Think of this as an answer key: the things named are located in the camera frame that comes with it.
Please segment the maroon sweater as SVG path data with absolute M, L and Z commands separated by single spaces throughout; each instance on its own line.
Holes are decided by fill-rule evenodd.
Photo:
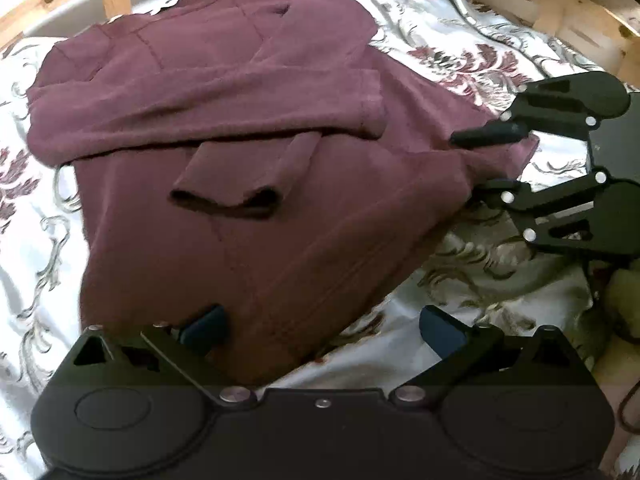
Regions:
M 535 139 L 467 151 L 487 113 L 373 47 L 356 0 L 180 0 L 58 42 L 27 144 L 74 168 L 82 322 L 128 330 L 222 307 L 206 354 L 263 385 L 425 259 Z

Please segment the floral white bedspread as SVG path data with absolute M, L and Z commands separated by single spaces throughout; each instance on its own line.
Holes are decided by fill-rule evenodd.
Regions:
M 589 70 L 561 41 L 469 0 L 358 0 L 378 22 L 374 44 L 445 89 L 494 112 L 529 81 Z M 1 474 L 35 479 L 43 462 L 29 415 L 79 333 L 77 297 L 88 249 L 73 171 L 30 156 L 25 92 L 56 40 L 104 19 L 100 0 L 72 0 L 36 18 L 1 52 Z M 427 301 L 468 323 L 510 334 L 541 324 L 565 330 L 592 365 L 610 334 L 582 269 L 535 256 L 505 218 L 476 212 L 424 267 L 340 338 L 289 374 L 286 386 L 390 388 L 435 353 L 419 339 Z

